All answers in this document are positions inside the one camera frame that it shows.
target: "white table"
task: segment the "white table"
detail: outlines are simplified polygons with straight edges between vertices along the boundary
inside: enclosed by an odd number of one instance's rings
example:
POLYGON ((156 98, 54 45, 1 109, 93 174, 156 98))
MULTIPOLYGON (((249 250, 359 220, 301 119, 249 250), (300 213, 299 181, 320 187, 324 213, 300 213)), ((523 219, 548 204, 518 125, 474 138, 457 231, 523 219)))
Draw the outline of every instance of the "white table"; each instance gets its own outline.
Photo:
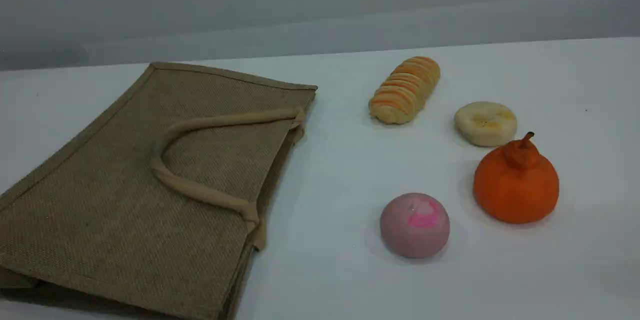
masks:
MULTIPOLYGON (((197 61, 316 84, 306 138, 272 203, 239 320, 640 318, 640 38, 561 40, 197 61), (370 119, 367 101, 407 57, 443 78, 408 126, 370 119), (540 224, 485 215, 471 195, 487 149, 456 134, 468 102, 507 104, 518 136, 556 166, 560 200, 540 224), (439 199, 452 219, 441 256, 390 254, 378 216, 396 195, 439 199)), ((79 132, 146 64, 0 72, 0 191, 79 132)), ((0 300, 2 319, 101 314, 0 300)))

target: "toy food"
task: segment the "toy food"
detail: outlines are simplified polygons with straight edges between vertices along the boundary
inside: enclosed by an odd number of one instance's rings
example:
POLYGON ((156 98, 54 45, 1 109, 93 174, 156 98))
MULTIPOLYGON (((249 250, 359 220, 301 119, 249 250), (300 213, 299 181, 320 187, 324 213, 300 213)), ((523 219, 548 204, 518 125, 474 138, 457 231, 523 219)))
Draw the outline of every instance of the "toy food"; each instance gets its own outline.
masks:
POLYGON ((558 203, 558 175, 551 162, 531 143, 532 136, 528 132, 522 140, 494 149, 475 171, 475 201, 503 222, 537 222, 558 203))
POLYGON ((386 124, 411 121, 440 80, 438 63, 414 56, 398 65, 368 102, 371 116, 386 124))
POLYGON ((498 147, 512 140, 518 124, 514 113, 496 102, 473 102, 454 116, 455 127, 471 144, 498 147))
POLYGON ((380 232, 387 247, 408 258, 439 252, 449 239, 447 211, 438 200, 407 193, 391 200, 380 216, 380 232))

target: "orange striped bread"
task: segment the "orange striped bread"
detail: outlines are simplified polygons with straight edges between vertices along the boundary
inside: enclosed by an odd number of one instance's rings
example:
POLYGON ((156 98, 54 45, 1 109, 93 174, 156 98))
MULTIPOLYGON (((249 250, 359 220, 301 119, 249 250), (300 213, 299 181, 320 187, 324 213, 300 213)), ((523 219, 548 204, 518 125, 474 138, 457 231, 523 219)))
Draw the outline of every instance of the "orange striped bread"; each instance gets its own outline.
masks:
POLYGON ((398 65, 368 102, 371 116, 386 124, 410 122, 440 80, 438 63, 414 56, 398 65))

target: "bag handle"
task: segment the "bag handle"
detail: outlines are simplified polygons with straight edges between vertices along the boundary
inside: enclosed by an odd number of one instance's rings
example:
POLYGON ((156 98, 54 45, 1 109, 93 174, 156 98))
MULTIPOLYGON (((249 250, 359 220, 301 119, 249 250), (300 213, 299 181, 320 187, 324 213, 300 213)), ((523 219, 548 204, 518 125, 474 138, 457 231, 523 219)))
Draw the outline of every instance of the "bag handle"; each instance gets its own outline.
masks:
POLYGON ((170 143, 190 131, 211 127, 260 124, 286 119, 293 120, 290 129, 294 129, 302 124, 304 117, 305 113, 301 108, 285 108, 263 111, 261 113, 242 113, 183 120, 171 125, 155 140, 153 148, 151 149, 149 167, 153 175, 169 188, 203 203, 239 213, 247 226, 247 233, 251 234, 253 231, 256 231, 253 242, 258 249, 262 249, 265 242, 265 225, 261 224, 256 204, 225 194, 201 183, 179 177, 166 167, 162 156, 170 143))

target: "fruit stem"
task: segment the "fruit stem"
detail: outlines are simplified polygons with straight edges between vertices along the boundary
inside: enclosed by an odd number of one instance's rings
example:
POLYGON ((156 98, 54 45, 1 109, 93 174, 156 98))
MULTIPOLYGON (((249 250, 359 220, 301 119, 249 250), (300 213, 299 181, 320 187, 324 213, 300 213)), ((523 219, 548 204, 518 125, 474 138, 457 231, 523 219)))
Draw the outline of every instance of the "fruit stem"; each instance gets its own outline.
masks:
POLYGON ((527 135, 525 135, 524 138, 522 138, 522 141, 520 143, 520 148, 526 148, 529 144, 528 143, 529 139, 531 139, 531 137, 534 135, 535 134, 532 131, 528 132, 527 135))

